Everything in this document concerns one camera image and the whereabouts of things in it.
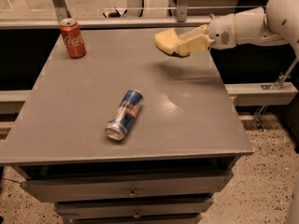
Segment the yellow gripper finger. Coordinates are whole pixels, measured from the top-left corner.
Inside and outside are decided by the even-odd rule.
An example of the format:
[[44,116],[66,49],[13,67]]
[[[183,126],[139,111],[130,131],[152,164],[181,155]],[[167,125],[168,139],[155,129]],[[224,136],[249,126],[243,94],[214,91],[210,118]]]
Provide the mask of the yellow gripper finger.
[[189,56],[192,52],[202,52],[208,49],[214,42],[208,35],[197,35],[192,38],[180,40],[175,46],[174,51],[180,57]]
[[206,35],[207,33],[208,33],[208,25],[203,24],[201,26],[198,26],[198,27],[186,32],[186,33],[179,35],[178,38],[179,39],[187,39],[187,38],[190,38],[191,36]]

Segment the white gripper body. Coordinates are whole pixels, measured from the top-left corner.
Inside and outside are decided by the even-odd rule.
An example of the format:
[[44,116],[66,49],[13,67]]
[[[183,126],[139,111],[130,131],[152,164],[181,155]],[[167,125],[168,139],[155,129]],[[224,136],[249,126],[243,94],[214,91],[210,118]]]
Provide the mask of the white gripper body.
[[213,49],[232,49],[236,46],[235,14],[225,16],[210,15],[208,34]]

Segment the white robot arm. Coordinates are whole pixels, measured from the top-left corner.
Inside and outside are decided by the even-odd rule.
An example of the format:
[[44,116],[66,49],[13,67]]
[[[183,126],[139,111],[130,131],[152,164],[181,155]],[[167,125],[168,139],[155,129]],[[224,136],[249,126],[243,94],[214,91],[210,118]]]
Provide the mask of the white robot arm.
[[237,45],[279,46],[290,44],[299,59],[299,0],[268,0],[257,7],[235,14],[211,17],[202,25],[178,37],[174,45],[180,56],[190,52],[231,49]]

